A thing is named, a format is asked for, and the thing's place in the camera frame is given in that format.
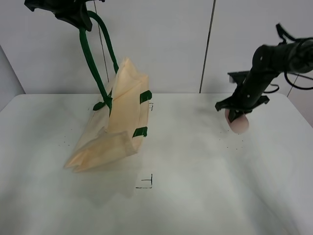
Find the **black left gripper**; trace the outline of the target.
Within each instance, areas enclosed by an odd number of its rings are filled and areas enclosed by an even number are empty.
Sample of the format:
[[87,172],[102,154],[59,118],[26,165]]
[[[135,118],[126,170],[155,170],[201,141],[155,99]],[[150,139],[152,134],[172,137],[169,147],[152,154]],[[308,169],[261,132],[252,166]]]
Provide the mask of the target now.
[[73,25],[91,31],[92,22],[88,16],[87,0],[25,0],[25,6],[34,12],[42,9],[52,12],[54,16]]

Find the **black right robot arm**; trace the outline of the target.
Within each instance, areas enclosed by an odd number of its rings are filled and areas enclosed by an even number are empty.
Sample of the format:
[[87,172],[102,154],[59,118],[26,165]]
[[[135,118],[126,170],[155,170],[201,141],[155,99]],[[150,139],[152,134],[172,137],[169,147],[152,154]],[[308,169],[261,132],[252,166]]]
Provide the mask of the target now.
[[313,70],[313,39],[300,39],[277,46],[262,45],[255,51],[252,68],[248,71],[229,72],[230,82],[237,84],[232,96],[215,104],[217,111],[229,110],[228,120],[233,122],[256,107],[267,104],[267,87],[280,74],[293,85],[287,74],[305,74]]

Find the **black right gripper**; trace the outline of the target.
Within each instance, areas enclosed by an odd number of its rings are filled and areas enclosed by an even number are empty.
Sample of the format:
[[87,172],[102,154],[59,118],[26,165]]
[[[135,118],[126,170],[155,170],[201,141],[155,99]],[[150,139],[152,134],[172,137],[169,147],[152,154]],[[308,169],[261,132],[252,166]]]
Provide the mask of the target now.
[[251,113],[253,109],[257,108],[262,104],[267,104],[269,98],[266,95],[262,95],[257,99],[251,99],[251,97],[235,97],[230,96],[222,101],[219,101],[215,104],[217,111],[222,109],[228,109],[228,120],[233,122],[235,119],[241,116],[243,113]]

